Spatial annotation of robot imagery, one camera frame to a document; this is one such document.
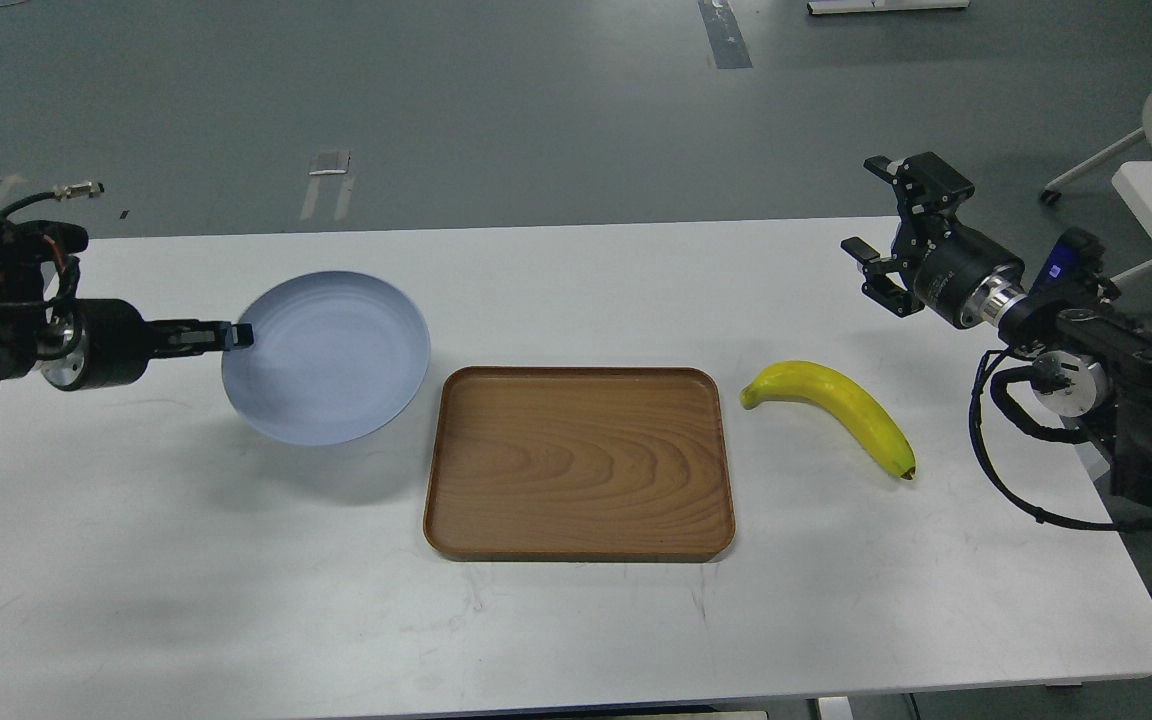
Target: wood grain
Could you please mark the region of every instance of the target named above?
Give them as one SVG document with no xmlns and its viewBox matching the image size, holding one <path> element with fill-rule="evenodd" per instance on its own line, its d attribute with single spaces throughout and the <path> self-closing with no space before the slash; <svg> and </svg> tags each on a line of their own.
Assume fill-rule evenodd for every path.
<svg viewBox="0 0 1152 720">
<path fill-rule="evenodd" d="M 690 367 L 465 367 L 425 537 L 460 560 L 704 561 L 735 533 L 718 388 Z"/>
</svg>

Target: yellow banana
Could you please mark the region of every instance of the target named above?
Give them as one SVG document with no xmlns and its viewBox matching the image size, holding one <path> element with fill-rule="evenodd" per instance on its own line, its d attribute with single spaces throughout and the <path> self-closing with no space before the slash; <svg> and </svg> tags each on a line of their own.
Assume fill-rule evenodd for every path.
<svg viewBox="0 0 1152 720">
<path fill-rule="evenodd" d="M 851 378 L 805 359 L 768 365 L 740 393 L 746 410 L 767 400 L 805 400 L 835 416 L 888 473 L 914 478 L 914 448 L 890 415 Z"/>
</svg>

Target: gray floor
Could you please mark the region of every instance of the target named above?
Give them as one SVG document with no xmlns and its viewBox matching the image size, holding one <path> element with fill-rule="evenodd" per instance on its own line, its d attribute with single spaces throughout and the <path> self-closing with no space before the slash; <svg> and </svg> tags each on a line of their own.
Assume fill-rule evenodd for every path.
<svg viewBox="0 0 1152 720">
<path fill-rule="evenodd" d="M 714 68 L 695 0 L 1 8 L 0 190 L 100 179 L 104 199 L 36 214 L 105 238 L 878 215 L 890 191 L 861 161 L 934 150 L 977 184 L 961 218 L 1031 270 L 1074 223 L 1108 243 L 1111 272 L 1151 258 L 1112 168 L 1056 209 L 1036 196 L 1138 126 L 1152 0 L 827 18 L 801 0 L 733 5 L 751 69 Z M 325 179 L 302 219 L 311 154 L 338 147 L 353 192 Z M 1152 276 L 1123 306 L 1152 323 Z M 1152 586 L 1152 538 L 1129 547 Z M 1152 717 L 1152 679 L 919 706 Z M 909 706 L 861 698 L 856 712 Z"/>
</svg>

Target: plate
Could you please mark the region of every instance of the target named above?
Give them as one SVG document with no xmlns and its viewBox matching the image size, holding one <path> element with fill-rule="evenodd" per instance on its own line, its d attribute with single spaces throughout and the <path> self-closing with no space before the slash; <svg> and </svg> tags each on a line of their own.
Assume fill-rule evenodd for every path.
<svg viewBox="0 0 1152 720">
<path fill-rule="evenodd" d="M 255 342 L 225 353 L 230 406 L 291 445 L 335 445 L 382 427 L 429 370 L 420 310 L 380 278 L 331 270 L 289 279 L 248 308 Z"/>
</svg>

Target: connector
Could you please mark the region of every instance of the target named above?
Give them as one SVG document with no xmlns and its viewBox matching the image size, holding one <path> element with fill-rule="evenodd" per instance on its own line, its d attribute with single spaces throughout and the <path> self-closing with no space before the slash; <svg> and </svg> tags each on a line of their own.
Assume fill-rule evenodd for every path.
<svg viewBox="0 0 1152 720">
<path fill-rule="evenodd" d="M 65 185 L 58 184 L 56 187 L 51 188 L 51 192 L 56 197 L 56 200 L 69 200 L 70 197 L 77 197 L 79 195 L 96 197 L 97 195 L 105 192 L 105 185 L 96 181 Z"/>
</svg>

